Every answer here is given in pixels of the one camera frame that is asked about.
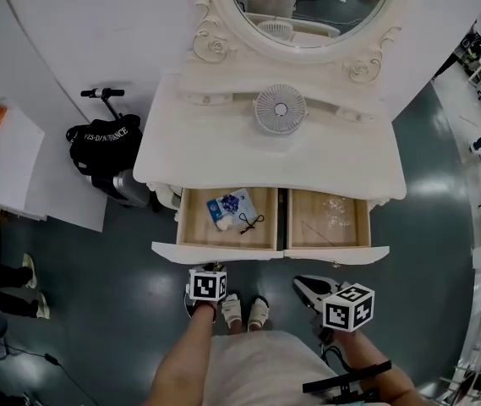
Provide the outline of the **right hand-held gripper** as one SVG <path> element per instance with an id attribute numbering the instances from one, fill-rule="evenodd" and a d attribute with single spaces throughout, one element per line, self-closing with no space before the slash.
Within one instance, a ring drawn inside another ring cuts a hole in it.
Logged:
<path id="1" fill-rule="evenodd" d="M 292 288 L 317 313 L 315 336 L 330 345 L 336 332 L 355 332 L 374 317 L 374 290 L 359 283 L 341 285 L 329 277 L 298 275 Z"/>

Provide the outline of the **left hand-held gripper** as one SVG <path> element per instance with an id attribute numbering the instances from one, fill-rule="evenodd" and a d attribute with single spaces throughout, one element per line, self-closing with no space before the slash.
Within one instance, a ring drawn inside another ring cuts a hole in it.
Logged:
<path id="1" fill-rule="evenodd" d="M 183 302 L 189 317 L 200 305 L 218 305 L 227 294 L 227 272 L 222 263 L 207 263 L 203 267 L 189 269 Z"/>

